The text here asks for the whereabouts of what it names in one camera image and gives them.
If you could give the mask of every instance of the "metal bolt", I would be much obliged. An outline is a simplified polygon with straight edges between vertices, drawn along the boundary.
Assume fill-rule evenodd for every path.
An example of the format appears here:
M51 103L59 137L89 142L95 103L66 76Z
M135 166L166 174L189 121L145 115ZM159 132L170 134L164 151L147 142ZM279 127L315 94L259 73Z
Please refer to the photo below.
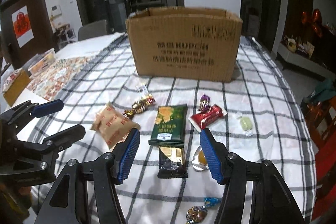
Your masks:
M104 154L103 157L104 157L104 159L108 160L108 159L112 158L112 153L107 152L107 153Z
M228 157L229 157L229 159L235 160L237 158L237 154L229 153Z
M71 159L68 161L68 165L72 166L75 165L77 163L77 161L75 159Z
M41 169L46 169L48 167L48 164L46 162L41 162L40 167Z
M270 160L264 160L264 164L266 166L272 166L272 162Z

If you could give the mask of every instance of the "checkered tablecloth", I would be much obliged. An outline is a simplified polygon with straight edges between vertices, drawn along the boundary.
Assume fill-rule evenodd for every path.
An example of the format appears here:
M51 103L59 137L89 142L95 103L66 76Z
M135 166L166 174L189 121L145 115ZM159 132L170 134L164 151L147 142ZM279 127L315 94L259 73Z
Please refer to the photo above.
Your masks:
M315 199L316 174L312 142L299 106L287 82L270 56L245 37L241 38L233 79L230 83L137 75L127 37L120 37L91 60L58 98L64 109L41 119L29 141L81 124L85 137L62 151L56 162L58 175L65 163L95 160L109 149L101 136L90 131L96 112L107 101L122 112L138 99L136 86L147 83L157 105L135 115L141 125L141 141L129 177L117 186L119 201L129 224L185 223L185 214L194 205L201 206L204 197L221 198L224 186L211 178L210 172L196 172L191 165L200 144L199 133L187 122L185 154L187 179L159 179L159 152L148 144L159 105L188 105L188 117L195 114L199 99L205 93L211 103L228 111L228 115L209 126L217 141L245 160L273 161L282 174L300 210L310 222ZM236 112L250 117L252 134L241 130ZM35 207L39 208L51 184L33 187ZM93 184L88 184L92 222L98 222ZM248 182L242 223L248 223L252 183ZM204 223L213 223L217 210L209 211Z

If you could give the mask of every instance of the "plastic basket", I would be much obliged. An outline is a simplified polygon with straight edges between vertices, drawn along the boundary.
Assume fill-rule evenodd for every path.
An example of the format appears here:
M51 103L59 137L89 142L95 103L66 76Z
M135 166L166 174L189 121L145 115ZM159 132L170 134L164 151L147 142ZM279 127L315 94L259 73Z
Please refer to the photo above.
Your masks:
M28 68L32 77L38 76L41 72L46 70L52 63L55 62L55 49L51 48L43 54L43 58L34 65Z

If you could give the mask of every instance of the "white label on green package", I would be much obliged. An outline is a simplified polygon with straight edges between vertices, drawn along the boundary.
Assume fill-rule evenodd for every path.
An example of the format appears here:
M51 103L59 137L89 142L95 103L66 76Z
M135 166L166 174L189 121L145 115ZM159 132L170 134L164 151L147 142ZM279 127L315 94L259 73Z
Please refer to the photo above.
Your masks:
M171 134L170 133L159 133L157 135L157 139L160 141L170 141L171 140Z

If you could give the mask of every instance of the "red balloon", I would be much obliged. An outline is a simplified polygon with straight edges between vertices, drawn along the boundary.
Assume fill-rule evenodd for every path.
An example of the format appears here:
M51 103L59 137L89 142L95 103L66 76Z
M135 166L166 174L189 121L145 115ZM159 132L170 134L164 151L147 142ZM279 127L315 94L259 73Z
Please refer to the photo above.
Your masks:
M316 22L311 24L311 27L313 28L314 32L320 37L322 38L322 30L320 28L320 26L318 26L318 24Z
M315 9L313 11L313 16L311 17L311 19L313 20L313 22L322 24L322 15L319 9Z
M302 22L303 25L308 22L308 13L307 12L302 12L301 22Z

